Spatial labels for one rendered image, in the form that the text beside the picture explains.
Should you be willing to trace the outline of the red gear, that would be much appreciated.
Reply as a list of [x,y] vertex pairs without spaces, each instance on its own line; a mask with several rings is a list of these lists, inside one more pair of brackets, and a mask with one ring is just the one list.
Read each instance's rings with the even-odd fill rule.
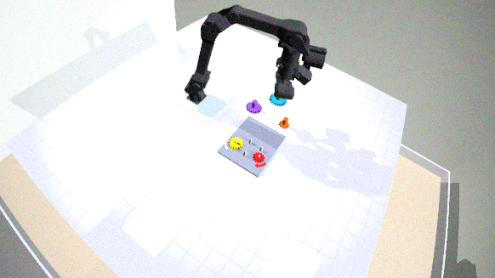
[[[260,155],[260,158],[258,158],[258,155]],[[262,153],[261,154],[259,154],[259,153],[257,154],[257,152],[256,152],[255,154],[253,154],[253,158],[254,158],[253,160],[255,162],[258,162],[258,163],[259,162],[262,163],[264,161],[264,155],[262,155]]]

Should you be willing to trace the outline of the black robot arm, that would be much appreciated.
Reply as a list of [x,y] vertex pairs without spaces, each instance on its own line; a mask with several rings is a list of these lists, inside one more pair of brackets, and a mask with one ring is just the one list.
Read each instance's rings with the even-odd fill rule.
[[[278,48],[283,48],[281,61],[287,65],[298,65],[292,78],[301,82],[304,86],[312,78],[311,67],[322,69],[327,55],[327,49],[310,45],[307,34],[307,26],[300,20],[277,19],[261,14],[251,9],[242,8],[241,5],[233,5],[219,12],[209,14],[202,24],[200,37],[202,46],[198,63],[190,81],[185,87],[186,99],[199,105],[206,97],[206,89],[210,80],[211,71],[208,64],[217,36],[225,29],[239,24],[252,27],[280,38]],[[299,65],[299,57],[302,54],[302,65]]]

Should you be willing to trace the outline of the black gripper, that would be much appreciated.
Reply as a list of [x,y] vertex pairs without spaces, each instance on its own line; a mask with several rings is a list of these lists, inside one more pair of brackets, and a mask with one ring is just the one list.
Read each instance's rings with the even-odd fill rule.
[[282,99],[293,99],[294,87],[292,75],[298,70],[298,65],[287,65],[281,61],[281,57],[276,59],[276,82],[274,96]]

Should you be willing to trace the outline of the purple gear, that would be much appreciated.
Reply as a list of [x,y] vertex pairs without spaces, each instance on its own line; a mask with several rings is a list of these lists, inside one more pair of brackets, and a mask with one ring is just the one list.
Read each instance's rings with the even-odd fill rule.
[[258,101],[256,99],[253,100],[252,102],[247,103],[246,108],[247,108],[247,111],[251,112],[251,114],[252,113],[257,114],[262,110],[261,105],[258,103]]

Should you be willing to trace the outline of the yellow gear with black stripe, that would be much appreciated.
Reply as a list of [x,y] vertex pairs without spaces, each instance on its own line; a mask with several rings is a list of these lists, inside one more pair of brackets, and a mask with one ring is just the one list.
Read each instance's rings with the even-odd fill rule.
[[[235,140],[237,140],[237,143],[235,143]],[[231,147],[231,149],[234,149],[234,150],[235,149],[236,150],[237,149],[240,150],[240,148],[242,148],[242,146],[243,146],[242,140],[240,140],[240,138],[237,138],[237,137],[236,138],[235,137],[234,138],[231,138],[228,143],[229,143],[228,145]]]

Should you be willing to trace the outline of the cyan gear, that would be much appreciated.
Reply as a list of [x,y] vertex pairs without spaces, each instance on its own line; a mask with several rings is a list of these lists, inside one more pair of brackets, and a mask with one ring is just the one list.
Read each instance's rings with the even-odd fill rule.
[[282,99],[282,98],[277,98],[274,96],[274,94],[271,94],[270,96],[270,102],[275,104],[275,106],[284,106],[287,103],[287,99]]

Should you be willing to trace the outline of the orange gear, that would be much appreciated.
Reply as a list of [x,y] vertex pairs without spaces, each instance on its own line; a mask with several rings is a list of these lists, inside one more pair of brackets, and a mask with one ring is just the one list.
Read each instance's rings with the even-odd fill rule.
[[280,127],[282,128],[289,128],[289,122],[288,122],[289,118],[288,117],[284,117],[283,120],[279,123]]

